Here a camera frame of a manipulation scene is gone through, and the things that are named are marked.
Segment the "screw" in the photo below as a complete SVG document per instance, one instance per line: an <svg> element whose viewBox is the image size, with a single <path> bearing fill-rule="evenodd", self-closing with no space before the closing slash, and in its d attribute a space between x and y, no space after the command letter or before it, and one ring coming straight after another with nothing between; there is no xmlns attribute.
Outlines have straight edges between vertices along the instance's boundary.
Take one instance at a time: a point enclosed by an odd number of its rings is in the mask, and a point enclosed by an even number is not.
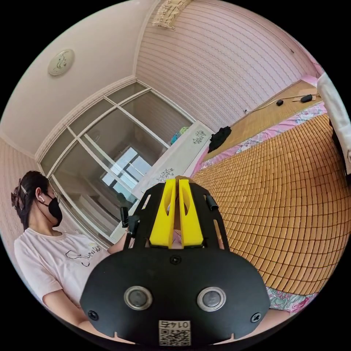
<svg viewBox="0 0 351 351"><path fill-rule="evenodd" d="M182 258L180 256L177 256L177 255L173 255L170 258L170 262L172 264L179 264L181 261L182 261Z"/></svg>
<svg viewBox="0 0 351 351"><path fill-rule="evenodd" d="M88 317L93 321L97 321L99 319L98 314L95 311L91 310L88 312Z"/></svg>
<svg viewBox="0 0 351 351"><path fill-rule="evenodd" d="M262 315L257 312L251 317L251 323L256 323L261 319Z"/></svg>

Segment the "pink striped wallpaper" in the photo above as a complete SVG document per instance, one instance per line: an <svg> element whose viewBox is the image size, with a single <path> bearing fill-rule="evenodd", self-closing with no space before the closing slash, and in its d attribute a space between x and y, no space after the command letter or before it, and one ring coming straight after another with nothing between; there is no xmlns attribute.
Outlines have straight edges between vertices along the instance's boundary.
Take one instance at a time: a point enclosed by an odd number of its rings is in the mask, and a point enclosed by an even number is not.
<svg viewBox="0 0 351 351"><path fill-rule="evenodd" d="M241 7L194 0L175 30L152 26L157 9L144 32L136 77L212 130L231 125L303 75L316 76L289 36Z"/></svg>
<svg viewBox="0 0 351 351"><path fill-rule="evenodd" d="M14 241L23 233L23 226L15 209L11 206L11 192L19 178L29 170L38 170L34 159L8 145L0 138L0 234L12 262L16 265ZM60 231L74 232L73 222L65 214Z"/></svg>

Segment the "yellow mount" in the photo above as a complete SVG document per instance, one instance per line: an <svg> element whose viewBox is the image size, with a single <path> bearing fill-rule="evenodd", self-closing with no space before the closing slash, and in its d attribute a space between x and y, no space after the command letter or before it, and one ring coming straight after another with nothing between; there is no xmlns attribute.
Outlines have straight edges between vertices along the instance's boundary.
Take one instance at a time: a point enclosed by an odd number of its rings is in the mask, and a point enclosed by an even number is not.
<svg viewBox="0 0 351 351"><path fill-rule="evenodd" d="M187 246L200 246L203 235L197 216L194 199L191 193L189 180L180 179L179 186L179 214L182 236L182 248ZM176 179L166 180L161 202L150 235L152 246L172 247L174 219L176 214Z"/></svg>

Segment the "white cabinet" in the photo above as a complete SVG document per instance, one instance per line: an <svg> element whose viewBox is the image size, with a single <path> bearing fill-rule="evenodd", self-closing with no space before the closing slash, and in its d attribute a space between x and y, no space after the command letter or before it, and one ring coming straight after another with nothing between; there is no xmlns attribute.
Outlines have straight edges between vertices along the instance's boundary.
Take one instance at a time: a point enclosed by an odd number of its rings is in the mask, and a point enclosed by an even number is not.
<svg viewBox="0 0 351 351"><path fill-rule="evenodd" d="M132 194L139 200L153 185L176 176L189 176L210 142L212 131L197 121L157 160L135 186Z"/></svg>

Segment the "bamboo sleeping mat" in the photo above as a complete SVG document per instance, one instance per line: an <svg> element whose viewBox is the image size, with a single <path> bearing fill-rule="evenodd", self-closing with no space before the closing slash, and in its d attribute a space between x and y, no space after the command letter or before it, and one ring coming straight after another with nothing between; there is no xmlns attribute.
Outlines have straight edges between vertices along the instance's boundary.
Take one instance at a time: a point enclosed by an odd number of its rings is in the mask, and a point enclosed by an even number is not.
<svg viewBox="0 0 351 351"><path fill-rule="evenodd" d="M351 231L351 191L327 115L201 170L194 180L219 205L231 250L266 286L319 292Z"/></svg>
<svg viewBox="0 0 351 351"><path fill-rule="evenodd" d="M300 80L265 102L263 106L276 99L298 95L300 90L309 88L313 88L313 86ZM207 154L203 162L321 101L319 96L316 97L315 101L306 103L293 102L292 99L287 99L281 106L277 106L274 102L261 110L247 114L244 118L231 126L231 133L226 141L218 149Z"/></svg>

